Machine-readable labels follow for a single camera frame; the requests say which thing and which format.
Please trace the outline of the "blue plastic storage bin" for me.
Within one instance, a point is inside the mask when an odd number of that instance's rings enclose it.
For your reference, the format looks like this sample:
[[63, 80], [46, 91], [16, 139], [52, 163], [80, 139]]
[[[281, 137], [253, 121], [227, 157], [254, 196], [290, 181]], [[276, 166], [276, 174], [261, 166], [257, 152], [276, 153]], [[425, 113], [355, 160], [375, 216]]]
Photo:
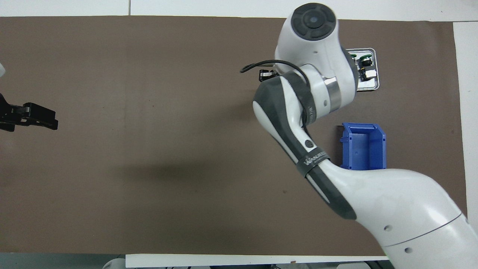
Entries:
[[378, 124], [343, 123], [342, 164], [346, 170], [387, 168], [387, 138]]

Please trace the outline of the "brown paper table mat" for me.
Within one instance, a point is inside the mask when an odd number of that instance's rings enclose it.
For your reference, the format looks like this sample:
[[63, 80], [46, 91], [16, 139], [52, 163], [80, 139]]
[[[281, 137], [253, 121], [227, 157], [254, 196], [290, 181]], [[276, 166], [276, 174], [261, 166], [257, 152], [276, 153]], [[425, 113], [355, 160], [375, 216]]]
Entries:
[[[59, 126], [0, 131], [0, 252], [375, 256], [257, 121], [257, 71], [283, 19], [0, 17], [0, 93]], [[338, 163], [336, 125], [377, 121], [391, 167], [466, 211], [450, 23], [341, 21], [375, 47], [383, 84], [309, 126]]]

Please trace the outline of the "white round stand base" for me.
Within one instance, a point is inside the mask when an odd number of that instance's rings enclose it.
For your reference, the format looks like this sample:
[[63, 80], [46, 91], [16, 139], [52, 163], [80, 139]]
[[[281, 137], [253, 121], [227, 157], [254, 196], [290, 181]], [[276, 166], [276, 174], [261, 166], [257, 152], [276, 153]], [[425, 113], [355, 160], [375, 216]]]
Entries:
[[127, 269], [126, 268], [126, 259], [125, 258], [111, 259], [109, 262], [104, 264], [102, 269]]

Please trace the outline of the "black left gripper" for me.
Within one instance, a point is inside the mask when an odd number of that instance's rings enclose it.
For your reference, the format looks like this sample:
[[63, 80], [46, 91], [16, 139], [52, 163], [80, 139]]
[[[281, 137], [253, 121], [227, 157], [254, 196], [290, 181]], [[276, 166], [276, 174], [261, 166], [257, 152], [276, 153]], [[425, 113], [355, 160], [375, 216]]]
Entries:
[[58, 129], [56, 112], [38, 104], [27, 102], [23, 106], [9, 104], [0, 93], [0, 130], [14, 132], [15, 125], [41, 126]]

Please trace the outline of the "silver metal tray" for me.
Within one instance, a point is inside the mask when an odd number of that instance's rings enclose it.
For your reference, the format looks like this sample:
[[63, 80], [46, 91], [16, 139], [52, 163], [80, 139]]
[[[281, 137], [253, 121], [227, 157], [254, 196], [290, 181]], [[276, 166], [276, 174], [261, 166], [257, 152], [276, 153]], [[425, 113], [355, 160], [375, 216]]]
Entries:
[[[377, 55], [376, 51], [373, 48], [349, 48], [346, 49], [347, 53], [355, 53], [357, 55], [357, 63], [355, 63], [355, 66], [357, 68], [357, 73], [358, 73], [358, 82], [357, 82], [357, 92], [370, 92], [377, 90], [379, 88], [379, 72], [378, 72], [378, 62], [377, 62]], [[363, 55], [371, 53], [373, 55], [373, 61], [374, 65], [377, 69], [378, 76], [375, 79], [369, 80], [369, 81], [362, 81], [360, 78], [359, 74], [359, 58]]]

